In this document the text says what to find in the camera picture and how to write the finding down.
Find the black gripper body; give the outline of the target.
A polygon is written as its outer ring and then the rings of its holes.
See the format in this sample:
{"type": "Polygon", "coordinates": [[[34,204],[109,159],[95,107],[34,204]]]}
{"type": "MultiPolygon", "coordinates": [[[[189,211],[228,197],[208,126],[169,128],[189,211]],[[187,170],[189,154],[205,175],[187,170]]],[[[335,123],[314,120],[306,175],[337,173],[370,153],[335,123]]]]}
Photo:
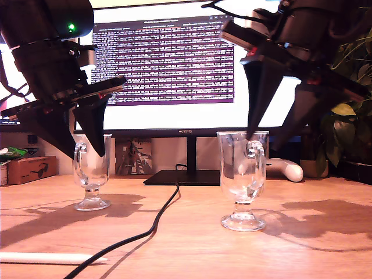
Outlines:
{"type": "Polygon", "coordinates": [[[61,105],[63,110],[75,104],[97,106],[123,88],[122,75],[89,84],[81,68],[96,65],[96,45],[76,42],[35,42],[12,51],[17,69],[23,74],[36,100],[1,112],[1,116],[20,119],[31,108],[61,105]]]}
{"type": "Polygon", "coordinates": [[[284,76],[335,84],[344,99],[360,101],[366,89],[330,69],[337,49],[365,33],[367,5],[279,5],[277,12],[256,9],[253,27],[233,21],[224,25],[220,38],[248,52],[254,47],[282,64],[284,76]]]}

